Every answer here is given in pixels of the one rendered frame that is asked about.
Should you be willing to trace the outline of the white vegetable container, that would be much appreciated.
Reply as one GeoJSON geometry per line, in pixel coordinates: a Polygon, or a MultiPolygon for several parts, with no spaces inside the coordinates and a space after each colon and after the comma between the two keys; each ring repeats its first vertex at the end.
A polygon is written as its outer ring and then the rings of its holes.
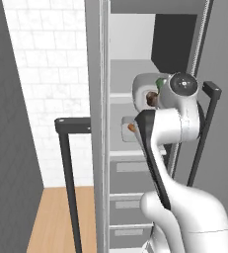
{"type": "Polygon", "coordinates": [[[170,74],[166,73],[141,73],[138,74],[132,84],[132,99],[134,108],[138,113],[142,110],[163,109],[161,102],[157,101],[155,107],[147,105],[146,95],[148,92],[155,92],[159,95],[160,90],[157,89],[156,80],[164,78],[165,82],[169,79],[170,74]]]}

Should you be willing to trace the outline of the brown mushroom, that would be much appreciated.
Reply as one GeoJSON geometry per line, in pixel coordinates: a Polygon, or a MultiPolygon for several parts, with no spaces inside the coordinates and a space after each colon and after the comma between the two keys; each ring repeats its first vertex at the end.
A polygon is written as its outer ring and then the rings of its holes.
{"type": "Polygon", "coordinates": [[[147,105],[150,107],[155,107],[157,105],[158,94],[155,92],[148,92],[146,95],[147,105]]]}

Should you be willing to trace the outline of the grey freezer cabinet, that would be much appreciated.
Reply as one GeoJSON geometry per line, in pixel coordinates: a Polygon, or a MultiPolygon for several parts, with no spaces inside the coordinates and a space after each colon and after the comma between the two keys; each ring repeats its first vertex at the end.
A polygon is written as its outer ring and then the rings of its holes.
{"type": "Polygon", "coordinates": [[[106,221],[109,253],[134,253],[138,248],[110,248],[110,231],[149,228],[148,221],[110,224],[110,108],[132,103],[130,93],[110,92],[113,59],[148,59],[160,73],[185,71],[196,75],[214,0],[103,0],[104,152],[106,221]]]}

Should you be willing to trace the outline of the white meat container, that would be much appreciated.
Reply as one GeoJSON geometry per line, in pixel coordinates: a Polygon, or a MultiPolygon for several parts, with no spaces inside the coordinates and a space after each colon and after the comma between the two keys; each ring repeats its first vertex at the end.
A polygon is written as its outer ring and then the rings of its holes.
{"type": "Polygon", "coordinates": [[[121,118],[121,138],[124,142],[139,142],[140,135],[138,132],[138,126],[132,116],[125,116],[121,118]],[[136,132],[130,131],[127,126],[129,124],[134,124],[136,132]]]}

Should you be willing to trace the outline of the grey freezer rack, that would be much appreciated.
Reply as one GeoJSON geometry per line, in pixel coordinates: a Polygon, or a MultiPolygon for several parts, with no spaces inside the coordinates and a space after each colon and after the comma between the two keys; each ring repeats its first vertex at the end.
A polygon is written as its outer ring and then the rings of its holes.
{"type": "Polygon", "coordinates": [[[148,59],[113,59],[111,61],[110,92],[130,93],[134,78],[141,73],[160,73],[148,59]]]}
{"type": "Polygon", "coordinates": [[[142,156],[143,151],[138,142],[124,142],[121,138],[121,118],[137,116],[132,103],[111,104],[110,108],[110,157],[112,156],[142,156]]]}

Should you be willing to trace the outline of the grey freezer door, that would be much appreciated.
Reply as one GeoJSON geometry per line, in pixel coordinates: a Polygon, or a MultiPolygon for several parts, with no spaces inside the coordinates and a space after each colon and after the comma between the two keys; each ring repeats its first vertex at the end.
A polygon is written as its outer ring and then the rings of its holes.
{"type": "Polygon", "coordinates": [[[109,253],[102,119],[100,0],[85,0],[97,253],[109,253]]]}
{"type": "Polygon", "coordinates": [[[193,185],[215,196],[228,213],[228,0],[214,0],[197,79],[214,82],[222,94],[193,185]]]}

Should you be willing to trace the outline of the large grey freezer drawer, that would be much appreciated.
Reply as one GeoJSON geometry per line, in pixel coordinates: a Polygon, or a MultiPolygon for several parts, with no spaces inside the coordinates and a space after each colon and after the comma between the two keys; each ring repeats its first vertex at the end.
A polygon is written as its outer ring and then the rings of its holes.
{"type": "Polygon", "coordinates": [[[144,157],[111,157],[111,194],[145,193],[154,189],[155,186],[144,157]]]}

